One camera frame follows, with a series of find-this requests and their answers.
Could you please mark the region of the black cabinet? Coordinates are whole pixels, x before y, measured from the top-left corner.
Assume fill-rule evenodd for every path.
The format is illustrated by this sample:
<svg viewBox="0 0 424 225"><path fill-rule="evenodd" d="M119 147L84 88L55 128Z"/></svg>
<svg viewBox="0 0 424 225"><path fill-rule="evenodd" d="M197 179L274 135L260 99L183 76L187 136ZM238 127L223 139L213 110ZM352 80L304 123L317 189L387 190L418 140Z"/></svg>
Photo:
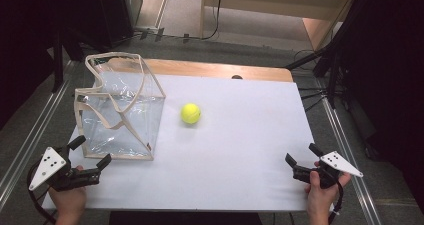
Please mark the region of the black cabinet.
<svg viewBox="0 0 424 225"><path fill-rule="evenodd" d="M112 47L134 34L143 0L100 0L105 45Z"/></svg>

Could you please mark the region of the black tripod stand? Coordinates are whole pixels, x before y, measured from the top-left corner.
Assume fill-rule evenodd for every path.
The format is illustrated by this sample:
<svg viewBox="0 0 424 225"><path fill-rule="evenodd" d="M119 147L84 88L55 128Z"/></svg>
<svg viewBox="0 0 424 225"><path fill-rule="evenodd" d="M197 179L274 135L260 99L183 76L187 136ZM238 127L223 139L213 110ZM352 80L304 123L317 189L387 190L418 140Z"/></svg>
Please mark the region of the black tripod stand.
<svg viewBox="0 0 424 225"><path fill-rule="evenodd" d="M324 91L324 95L332 108L335 108L334 97L336 96L336 82L340 67L340 50L343 48L343 42L349 37L349 33L359 16L364 2L365 0L351 0L349 3L350 8L343 24L326 46L285 66L285 69L292 71L319 58L319 62L313 69L313 75L322 78L326 72L330 72L329 82Z"/></svg>

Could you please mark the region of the white table sheet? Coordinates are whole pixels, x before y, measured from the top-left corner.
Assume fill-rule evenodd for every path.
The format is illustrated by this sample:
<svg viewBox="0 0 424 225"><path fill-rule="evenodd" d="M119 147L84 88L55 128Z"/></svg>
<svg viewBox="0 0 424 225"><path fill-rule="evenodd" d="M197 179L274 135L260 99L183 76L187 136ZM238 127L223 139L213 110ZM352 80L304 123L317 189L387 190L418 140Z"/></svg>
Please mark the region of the white table sheet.
<svg viewBox="0 0 424 225"><path fill-rule="evenodd" d="M166 93L154 159L114 160L88 187L90 209L302 211L306 195L285 156L316 156L293 82L161 75ZM187 103L197 123L181 119Z"/></svg>

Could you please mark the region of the yellow tennis ball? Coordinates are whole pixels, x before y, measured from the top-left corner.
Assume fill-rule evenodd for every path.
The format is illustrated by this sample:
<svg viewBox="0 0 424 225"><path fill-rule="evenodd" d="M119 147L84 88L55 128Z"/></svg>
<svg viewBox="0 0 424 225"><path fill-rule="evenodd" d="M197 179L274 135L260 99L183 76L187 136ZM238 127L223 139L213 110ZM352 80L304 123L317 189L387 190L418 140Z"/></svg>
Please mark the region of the yellow tennis ball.
<svg viewBox="0 0 424 225"><path fill-rule="evenodd" d="M182 107L180 115L183 122L195 124L200 119L201 110L196 104L187 103Z"/></svg>

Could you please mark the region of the person's left hand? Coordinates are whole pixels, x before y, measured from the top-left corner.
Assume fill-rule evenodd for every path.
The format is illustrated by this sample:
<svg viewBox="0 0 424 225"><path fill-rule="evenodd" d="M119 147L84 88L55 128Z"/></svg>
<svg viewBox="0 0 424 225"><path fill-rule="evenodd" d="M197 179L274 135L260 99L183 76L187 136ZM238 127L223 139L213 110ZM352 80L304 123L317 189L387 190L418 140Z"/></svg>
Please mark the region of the person's left hand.
<svg viewBox="0 0 424 225"><path fill-rule="evenodd" d="M82 217L84 214L87 201L85 187L66 191L56 191L54 188L50 188L48 193L56 206L58 216L60 214L75 214Z"/></svg>

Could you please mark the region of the aluminium floor rail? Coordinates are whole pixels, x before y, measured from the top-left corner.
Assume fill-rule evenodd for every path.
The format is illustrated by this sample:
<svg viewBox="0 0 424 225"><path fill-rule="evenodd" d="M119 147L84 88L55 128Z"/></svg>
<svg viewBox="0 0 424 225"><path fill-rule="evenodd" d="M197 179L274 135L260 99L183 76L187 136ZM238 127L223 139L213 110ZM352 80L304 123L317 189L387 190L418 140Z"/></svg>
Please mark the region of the aluminium floor rail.
<svg viewBox="0 0 424 225"><path fill-rule="evenodd" d="M337 141L338 153L350 164L351 167L361 171L361 168L353 154L348 138L346 137L345 131L338 116L338 112L335 109L333 97L329 92L325 92L323 94L323 106ZM364 176L359 177L354 175L352 183L367 225L383 225L374 199L372 198L364 180Z"/></svg>
<svg viewBox="0 0 424 225"><path fill-rule="evenodd" d="M48 78L0 130L0 211L6 206L79 65L79 62L68 61L64 65L64 82L58 90L50 91L48 85L53 79Z"/></svg>

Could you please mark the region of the clear tote bag beige trim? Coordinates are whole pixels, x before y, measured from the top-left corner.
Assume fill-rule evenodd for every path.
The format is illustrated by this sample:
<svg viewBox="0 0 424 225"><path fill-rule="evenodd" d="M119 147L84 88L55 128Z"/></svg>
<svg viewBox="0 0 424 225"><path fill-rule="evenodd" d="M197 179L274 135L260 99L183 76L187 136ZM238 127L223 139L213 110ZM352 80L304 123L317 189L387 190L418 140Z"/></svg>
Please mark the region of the clear tote bag beige trim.
<svg viewBox="0 0 424 225"><path fill-rule="evenodd" d="M166 95L149 65L125 52L89 55L85 65L94 83L74 100L83 155L153 160Z"/></svg>

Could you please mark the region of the person's right hand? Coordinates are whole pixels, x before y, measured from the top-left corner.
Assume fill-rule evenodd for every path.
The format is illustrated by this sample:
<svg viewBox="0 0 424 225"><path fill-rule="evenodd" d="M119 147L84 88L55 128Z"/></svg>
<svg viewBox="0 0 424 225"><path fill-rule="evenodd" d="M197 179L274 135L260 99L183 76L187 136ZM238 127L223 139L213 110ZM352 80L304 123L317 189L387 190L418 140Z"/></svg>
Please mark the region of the person's right hand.
<svg viewBox="0 0 424 225"><path fill-rule="evenodd" d="M310 173L310 184L305 188L307 193L307 214L329 215L330 204L339 193L339 187L334 185L327 189L320 186L320 176L316 171Z"/></svg>

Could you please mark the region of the light wooden furniture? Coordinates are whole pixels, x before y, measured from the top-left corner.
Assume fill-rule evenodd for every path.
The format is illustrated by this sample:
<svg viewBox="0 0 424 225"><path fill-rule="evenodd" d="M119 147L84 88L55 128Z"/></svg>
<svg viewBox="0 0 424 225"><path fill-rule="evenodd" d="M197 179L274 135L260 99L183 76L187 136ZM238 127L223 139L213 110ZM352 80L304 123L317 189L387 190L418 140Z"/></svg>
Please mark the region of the light wooden furniture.
<svg viewBox="0 0 424 225"><path fill-rule="evenodd" d="M353 0L201 0L200 31L203 31L204 8L220 7L300 17L314 50L325 42L338 22L343 22Z"/></svg>

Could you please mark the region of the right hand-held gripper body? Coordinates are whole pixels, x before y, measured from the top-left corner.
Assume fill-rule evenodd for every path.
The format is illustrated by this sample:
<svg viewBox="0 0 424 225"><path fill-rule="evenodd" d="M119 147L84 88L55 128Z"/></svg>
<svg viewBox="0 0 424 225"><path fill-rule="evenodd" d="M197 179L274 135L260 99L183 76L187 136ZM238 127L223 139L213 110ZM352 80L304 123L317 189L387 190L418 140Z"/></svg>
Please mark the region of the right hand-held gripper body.
<svg viewBox="0 0 424 225"><path fill-rule="evenodd" d="M320 176L320 186L323 189L335 185L341 172L357 177L362 177L363 173L353 166L348 160L342 157L337 151L333 151L319 157L319 165L315 168L307 168L297 165L292 168L293 178L305 183L310 183L310 173L316 171Z"/></svg>

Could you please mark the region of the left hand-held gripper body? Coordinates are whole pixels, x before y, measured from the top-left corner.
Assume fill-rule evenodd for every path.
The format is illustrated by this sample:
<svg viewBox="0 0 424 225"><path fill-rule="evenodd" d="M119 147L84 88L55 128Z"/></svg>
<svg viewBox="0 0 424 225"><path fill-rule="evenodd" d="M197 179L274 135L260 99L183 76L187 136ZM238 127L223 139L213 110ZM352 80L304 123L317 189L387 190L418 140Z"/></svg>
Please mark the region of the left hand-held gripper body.
<svg viewBox="0 0 424 225"><path fill-rule="evenodd" d="M99 167L88 170L73 168L68 149L48 147L37 165L35 174L30 177L28 189L35 191L42 184L47 184L58 192L72 190L98 184L100 174Z"/></svg>

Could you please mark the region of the black upright stand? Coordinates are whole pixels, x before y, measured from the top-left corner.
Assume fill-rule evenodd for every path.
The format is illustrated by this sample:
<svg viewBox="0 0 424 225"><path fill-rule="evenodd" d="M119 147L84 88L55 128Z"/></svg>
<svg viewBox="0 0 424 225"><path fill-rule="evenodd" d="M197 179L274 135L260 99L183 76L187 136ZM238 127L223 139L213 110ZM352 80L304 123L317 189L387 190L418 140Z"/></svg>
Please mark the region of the black upright stand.
<svg viewBox="0 0 424 225"><path fill-rule="evenodd" d="M57 28L54 35L53 59L54 59L54 85L52 92L56 93L63 83L63 55L61 29Z"/></svg>

